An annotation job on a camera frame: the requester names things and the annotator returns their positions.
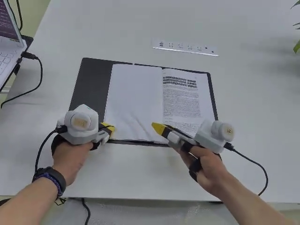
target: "power strip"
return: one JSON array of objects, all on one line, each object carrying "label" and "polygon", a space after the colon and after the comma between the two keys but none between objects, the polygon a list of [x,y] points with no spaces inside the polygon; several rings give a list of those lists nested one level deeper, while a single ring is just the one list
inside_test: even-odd
[{"label": "power strip", "polygon": [[216,49],[205,45],[189,44],[185,42],[173,42],[165,40],[152,40],[154,49],[175,51],[181,53],[194,53],[209,56],[219,56]]}]

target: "laptop keyboard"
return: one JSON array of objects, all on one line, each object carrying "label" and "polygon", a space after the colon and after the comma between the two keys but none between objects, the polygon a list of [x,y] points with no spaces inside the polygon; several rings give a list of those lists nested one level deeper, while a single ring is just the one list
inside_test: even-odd
[{"label": "laptop keyboard", "polygon": [[11,62],[11,60],[15,57],[15,52],[1,52],[0,54],[0,75],[5,70],[7,65]]}]

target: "white desk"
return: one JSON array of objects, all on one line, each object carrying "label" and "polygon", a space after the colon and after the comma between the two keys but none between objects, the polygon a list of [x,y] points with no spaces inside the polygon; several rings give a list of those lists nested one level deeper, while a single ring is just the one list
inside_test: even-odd
[{"label": "white desk", "polygon": [[[236,149],[265,166],[269,202],[300,202],[300,57],[294,1],[52,0],[30,52],[43,62],[41,87],[0,114],[0,195],[30,183],[41,142],[69,107],[82,57],[209,71],[219,119],[236,128]],[[215,46],[220,57],[153,50],[152,38]],[[24,60],[9,97],[36,86],[39,65]],[[52,163],[51,140],[39,166]],[[108,144],[91,154],[65,195],[215,200],[171,149]],[[231,152],[228,170],[259,192],[260,168]]]}]

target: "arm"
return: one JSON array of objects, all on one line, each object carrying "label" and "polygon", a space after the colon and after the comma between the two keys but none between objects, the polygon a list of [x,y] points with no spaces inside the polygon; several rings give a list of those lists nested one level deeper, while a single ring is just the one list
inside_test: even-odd
[{"label": "arm", "polygon": [[[187,153],[178,152],[185,164],[189,166],[192,158]],[[198,183],[210,194],[219,198],[240,225],[294,224],[245,188],[226,170],[221,159],[210,150],[193,147],[191,153],[200,157],[203,167],[197,174]]]},{"label": "arm", "polygon": [[[72,184],[92,144],[59,145],[53,156],[53,168]],[[57,187],[47,178],[39,178],[0,207],[0,224],[38,225],[57,197]]]}]

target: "book page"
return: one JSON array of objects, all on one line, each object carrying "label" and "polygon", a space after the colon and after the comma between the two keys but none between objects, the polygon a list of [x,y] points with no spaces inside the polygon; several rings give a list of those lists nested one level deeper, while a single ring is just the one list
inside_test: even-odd
[{"label": "book page", "polygon": [[215,120],[206,74],[163,70],[164,123],[195,136],[204,119]]},{"label": "book page", "polygon": [[116,127],[112,138],[160,142],[152,122],[162,123],[162,68],[115,64],[105,108],[105,122]]}]

